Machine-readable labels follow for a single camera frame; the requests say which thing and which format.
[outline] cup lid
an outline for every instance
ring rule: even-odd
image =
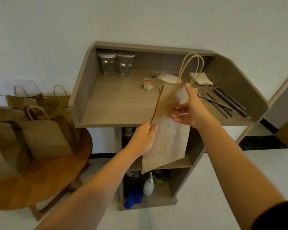
[[[97,55],[100,58],[109,58],[109,59],[116,57],[115,51],[111,51],[111,50],[101,50],[97,53]]]
[[[132,52],[130,52],[130,51],[119,51],[119,52],[117,53],[117,56],[131,58],[131,57],[134,57],[134,53],[132,53]]]

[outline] glass jar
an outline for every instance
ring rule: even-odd
[[[123,77],[129,77],[131,75],[131,66],[134,58],[134,53],[128,51],[120,51],[117,53],[119,61],[119,70]]]
[[[101,69],[106,76],[112,76],[115,72],[116,53],[110,50],[101,50],[97,53],[100,57]]]

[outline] white bottle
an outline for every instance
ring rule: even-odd
[[[153,180],[153,173],[150,172],[150,178],[147,179],[147,181],[144,184],[143,193],[146,196],[151,196],[154,188],[155,188],[155,184],[154,184],[154,180]]]

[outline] person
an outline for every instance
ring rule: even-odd
[[[288,201],[208,112],[197,90],[185,85],[189,102],[179,105],[173,120],[196,128],[203,140],[227,202],[241,229],[287,229]],[[128,145],[36,230],[96,229],[131,164],[152,147],[158,126],[138,127]]]

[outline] wooden table top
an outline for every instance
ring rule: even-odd
[[[78,177],[92,147],[91,135],[83,129],[75,153],[32,160],[22,177],[0,180],[0,210],[29,207],[61,192]]]

